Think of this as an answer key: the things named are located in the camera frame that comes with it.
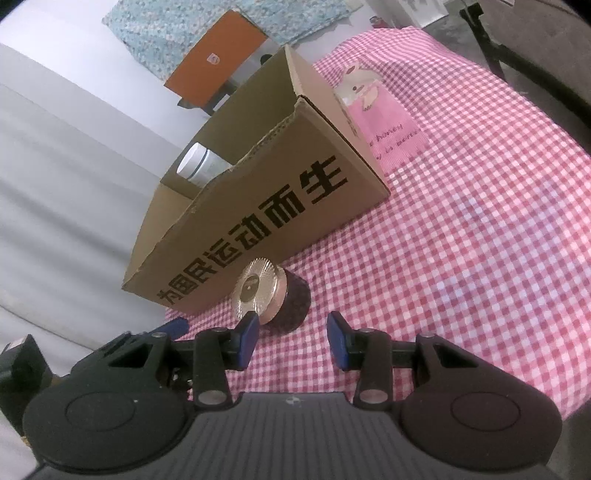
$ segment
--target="cartoon character illustration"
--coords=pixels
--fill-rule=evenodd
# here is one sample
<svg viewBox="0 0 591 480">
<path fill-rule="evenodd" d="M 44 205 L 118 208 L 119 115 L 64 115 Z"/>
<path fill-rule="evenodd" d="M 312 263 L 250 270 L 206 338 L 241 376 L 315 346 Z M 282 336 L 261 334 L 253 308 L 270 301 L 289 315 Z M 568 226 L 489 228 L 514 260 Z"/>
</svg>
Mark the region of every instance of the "cartoon character illustration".
<svg viewBox="0 0 591 480">
<path fill-rule="evenodd" d="M 382 81 L 379 73 L 361 68 L 359 63 L 353 63 L 345 68 L 342 80 L 335 87 L 335 93 L 347 106 L 362 97 L 363 110 L 368 110 L 378 97 L 376 81 Z"/>
</svg>

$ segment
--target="gold cap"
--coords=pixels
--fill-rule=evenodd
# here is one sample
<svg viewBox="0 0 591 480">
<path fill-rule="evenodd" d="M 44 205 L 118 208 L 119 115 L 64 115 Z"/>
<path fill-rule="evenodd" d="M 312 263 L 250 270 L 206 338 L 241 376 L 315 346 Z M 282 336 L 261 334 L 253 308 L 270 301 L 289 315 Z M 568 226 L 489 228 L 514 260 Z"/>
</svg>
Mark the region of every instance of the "gold cap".
<svg viewBox="0 0 591 480">
<path fill-rule="evenodd" d="M 232 313 L 240 320 L 255 312 L 261 325 L 270 322 L 283 303 L 287 279 L 281 267 L 266 258 L 256 258 L 240 274 L 232 292 Z"/>
</svg>

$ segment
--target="cardboard box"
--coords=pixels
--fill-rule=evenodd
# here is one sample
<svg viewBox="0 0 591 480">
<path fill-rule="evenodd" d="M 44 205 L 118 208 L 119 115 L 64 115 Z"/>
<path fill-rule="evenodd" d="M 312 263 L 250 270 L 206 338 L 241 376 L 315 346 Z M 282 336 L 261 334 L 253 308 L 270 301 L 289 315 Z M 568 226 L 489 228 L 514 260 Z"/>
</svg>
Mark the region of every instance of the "cardboard box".
<svg viewBox="0 0 591 480">
<path fill-rule="evenodd" d="M 176 174 L 196 141 L 234 165 L 201 191 Z M 252 259 L 284 261 L 388 195 L 376 159 L 330 85 L 285 47 L 164 175 L 123 289 L 199 312 L 229 294 Z"/>
</svg>

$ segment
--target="orange panel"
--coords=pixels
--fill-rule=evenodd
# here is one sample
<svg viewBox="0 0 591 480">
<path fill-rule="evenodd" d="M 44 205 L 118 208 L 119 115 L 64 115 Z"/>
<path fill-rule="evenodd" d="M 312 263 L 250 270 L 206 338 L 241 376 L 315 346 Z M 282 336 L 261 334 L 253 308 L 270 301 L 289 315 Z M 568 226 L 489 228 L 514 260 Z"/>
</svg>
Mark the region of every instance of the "orange panel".
<svg viewBox="0 0 591 480">
<path fill-rule="evenodd" d="M 266 39 L 261 30 L 230 10 L 197 42 L 164 86 L 204 107 Z"/>
</svg>

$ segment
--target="white jar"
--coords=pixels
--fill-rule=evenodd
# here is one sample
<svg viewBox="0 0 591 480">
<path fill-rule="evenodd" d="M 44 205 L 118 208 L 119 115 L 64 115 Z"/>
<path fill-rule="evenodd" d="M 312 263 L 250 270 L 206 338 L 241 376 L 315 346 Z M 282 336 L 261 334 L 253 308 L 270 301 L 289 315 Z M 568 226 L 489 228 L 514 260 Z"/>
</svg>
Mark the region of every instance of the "white jar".
<svg viewBox="0 0 591 480">
<path fill-rule="evenodd" d="M 191 183 L 203 188 L 209 181 L 231 166 L 211 150 L 199 143 L 195 143 L 181 160 L 177 173 Z"/>
</svg>

